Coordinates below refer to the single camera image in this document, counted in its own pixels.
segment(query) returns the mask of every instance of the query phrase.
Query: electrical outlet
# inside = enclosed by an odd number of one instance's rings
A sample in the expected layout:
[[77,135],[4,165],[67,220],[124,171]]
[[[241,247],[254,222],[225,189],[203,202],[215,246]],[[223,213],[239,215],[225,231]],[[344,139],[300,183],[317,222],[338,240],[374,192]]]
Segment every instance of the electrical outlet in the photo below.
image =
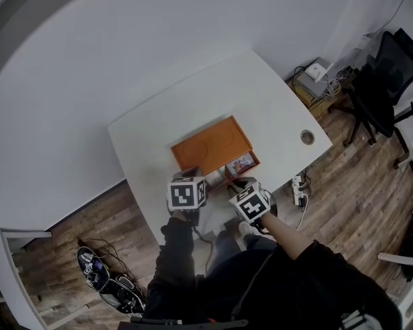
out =
[[301,176],[294,176],[290,181],[290,185],[292,187],[292,191],[294,194],[294,204],[299,206],[300,198],[304,198],[303,192],[300,190],[301,188]]

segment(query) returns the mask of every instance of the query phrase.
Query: black sleeve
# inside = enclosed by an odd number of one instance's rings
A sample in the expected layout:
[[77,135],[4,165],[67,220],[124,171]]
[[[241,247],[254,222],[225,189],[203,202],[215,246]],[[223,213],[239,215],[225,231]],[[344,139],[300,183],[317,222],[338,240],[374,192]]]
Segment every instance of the black sleeve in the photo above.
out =
[[299,267],[314,274],[349,311],[360,309],[376,318],[383,330],[402,329],[398,307],[370,277],[346,262],[340,253],[314,241],[297,258]]
[[147,288],[144,318],[185,320],[195,307],[193,233],[188,223],[173,217],[161,231],[165,245],[160,246],[156,271]]

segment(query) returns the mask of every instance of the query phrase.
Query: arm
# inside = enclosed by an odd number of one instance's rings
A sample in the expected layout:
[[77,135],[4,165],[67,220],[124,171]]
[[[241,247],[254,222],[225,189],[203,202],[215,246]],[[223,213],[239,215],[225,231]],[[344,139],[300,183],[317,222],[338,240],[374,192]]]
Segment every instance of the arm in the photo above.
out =
[[181,212],[175,212],[161,229],[165,245],[160,246],[156,271],[147,288],[144,318],[187,319],[194,314],[194,249],[191,226]]
[[301,270],[313,274],[346,312],[364,307],[383,329],[400,329],[401,315],[385,292],[368,276],[346,262],[344,257],[295,231],[272,214],[262,217],[262,224]]
[[276,242],[283,247],[289,258],[295,260],[312,244],[312,240],[302,233],[295,231],[272,214],[265,214],[261,218],[263,226],[268,229]]

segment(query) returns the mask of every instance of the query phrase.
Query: black office chair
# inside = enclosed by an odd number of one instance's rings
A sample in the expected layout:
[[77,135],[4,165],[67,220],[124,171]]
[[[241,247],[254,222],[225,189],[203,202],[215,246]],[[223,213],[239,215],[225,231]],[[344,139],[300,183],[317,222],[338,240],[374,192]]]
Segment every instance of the black office chair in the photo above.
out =
[[337,109],[353,115],[356,119],[350,140],[350,146],[362,123],[370,135],[368,143],[377,142],[370,124],[386,137],[392,137],[394,125],[413,116],[413,103],[410,111],[394,118],[394,106],[403,92],[413,82],[413,40],[399,29],[394,35],[384,32],[376,58],[367,57],[358,76],[353,81],[352,89],[343,89],[350,96],[354,109],[333,105],[328,111]]

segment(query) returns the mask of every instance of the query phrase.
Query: black pants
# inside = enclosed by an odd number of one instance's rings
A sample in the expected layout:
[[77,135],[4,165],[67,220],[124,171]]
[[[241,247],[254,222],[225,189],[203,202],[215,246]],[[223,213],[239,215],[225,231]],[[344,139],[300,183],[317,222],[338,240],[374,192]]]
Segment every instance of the black pants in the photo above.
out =
[[[246,250],[273,250],[277,247],[276,242],[256,234],[246,235],[244,237],[244,242]],[[227,231],[219,233],[219,236],[215,241],[215,247],[217,256],[209,267],[208,274],[210,274],[220,263],[241,252],[237,241]]]

